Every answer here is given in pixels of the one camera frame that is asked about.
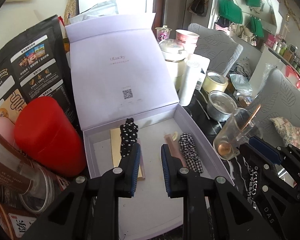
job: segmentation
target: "gray chair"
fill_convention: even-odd
[[[191,23],[188,30],[200,35],[194,53],[210,59],[208,70],[226,76],[240,56],[243,47],[223,31]]]
[[[263,129],[263,139],[273,147],[284,146],[270,118],[285,117],[292,125],[300,127],[300,91],[277,68],[270,71],[263,89],[247,107],[249,111],[261,109],[256,117]]]

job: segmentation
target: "small cardboard box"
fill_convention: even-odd
[[[139,126],[146,179],[138,181],[133,198],[119,199],[119,224],[126,240],[150,239],[183,223],[183,200],[170,199],[165,190],[164,135],[191,134],[202,176],[224,176],[233,183],[207,138],[178,103],[151,30],[153,20],[152,13],[115,15],[66,27],[74,99],[92,178],[113,168],[110,130],[130,117]]]

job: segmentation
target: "floral cushion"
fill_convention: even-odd
[[[282,137],[285,146],[292,144],[300,149],[300,127],[293,126],[288,119],[284,117],[270,118],[275,129]]]

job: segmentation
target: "black polka dot hair tie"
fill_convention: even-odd
[[[137,142],[138,126],[133,122],[133,118],[128,118],[125,124],[120,126],[121,131],[121,149],[120,154],[122,157],[129,156],[133,144]]]
[[[198,173],[203,173],[201,161],[197,154],[197,150],[191,135],[188,133],[181,134],[179,144],[181,153],[186,159],[188,168]]]

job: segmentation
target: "box flap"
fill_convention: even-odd
[[[82,130],[177,103],[151,30],[154,15],[115,15],[67,26]]]

